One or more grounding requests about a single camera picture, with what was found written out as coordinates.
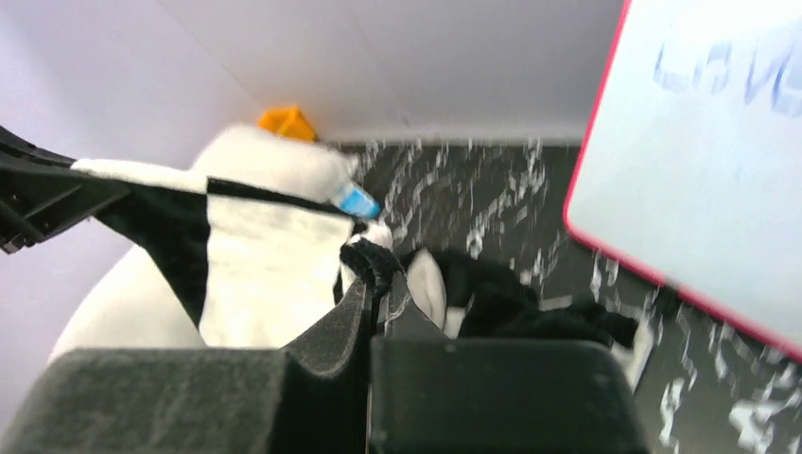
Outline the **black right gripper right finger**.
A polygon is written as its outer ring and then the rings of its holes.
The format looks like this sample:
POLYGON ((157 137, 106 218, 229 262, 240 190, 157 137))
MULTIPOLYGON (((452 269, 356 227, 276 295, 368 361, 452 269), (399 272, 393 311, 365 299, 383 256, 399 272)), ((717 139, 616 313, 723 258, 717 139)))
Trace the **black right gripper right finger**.
POLYGON ((448 338, 396 275, 371 341, 372 453, 645 453, 631 388, 594 342, 448 338))

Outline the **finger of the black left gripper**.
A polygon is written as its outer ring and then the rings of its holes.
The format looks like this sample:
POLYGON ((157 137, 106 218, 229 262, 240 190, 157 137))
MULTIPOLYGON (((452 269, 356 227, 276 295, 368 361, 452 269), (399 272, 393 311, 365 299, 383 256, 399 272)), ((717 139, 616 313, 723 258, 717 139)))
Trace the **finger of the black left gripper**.
POLYGON ((123 184, 71 169, 72 158, 1 129, 1 251, 43 243, 130 194, 123 184))

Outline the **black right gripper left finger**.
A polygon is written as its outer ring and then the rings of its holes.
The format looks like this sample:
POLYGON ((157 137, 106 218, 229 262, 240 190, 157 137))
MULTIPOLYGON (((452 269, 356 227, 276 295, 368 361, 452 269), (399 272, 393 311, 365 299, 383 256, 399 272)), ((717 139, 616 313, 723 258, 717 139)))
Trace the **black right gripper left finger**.
POLYGON ((278 350, 77 350, 41 375, 5 453, 361 453, 370 292, 278 350))

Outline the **black white checkered pillowcase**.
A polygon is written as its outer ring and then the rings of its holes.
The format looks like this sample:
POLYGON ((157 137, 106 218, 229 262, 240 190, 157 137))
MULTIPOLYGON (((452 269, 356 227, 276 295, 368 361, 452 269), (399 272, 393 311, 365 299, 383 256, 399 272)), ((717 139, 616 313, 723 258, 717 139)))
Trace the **black white checkered pillowcase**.
MULTIPOLYGON (((82 303, 58 347, 195 345, 282 347, 326 315, 356 278, 340 261, 360 241, 392 249, 389 227, 357 221, 328 202, 345 160, 277 178, 239 180, 116 160, 73 164, 125 183, 131 194, 98 215, 143 251, 123 260, 82 303)), ((567 316, 574 333, 600 341, 636 386, 654 347, 645 319, 590 301, 542 306, 501 265, 420 248, 402 266, 416 305, 449 338, 524 335, 567 316)))

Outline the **white pillow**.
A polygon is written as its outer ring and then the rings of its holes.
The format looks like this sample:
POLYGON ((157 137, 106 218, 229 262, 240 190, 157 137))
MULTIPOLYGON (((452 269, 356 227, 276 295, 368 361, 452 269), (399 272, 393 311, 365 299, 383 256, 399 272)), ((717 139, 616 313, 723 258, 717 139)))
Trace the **white pillow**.
POLYGON ((354 162, 254 126, 189 170, 111 159, 71 169, 130 194, 96 219, 131 250, 84 298, 52 357, 79 348, 280 348, 335 306, 356 220, 330 201, 354 162))

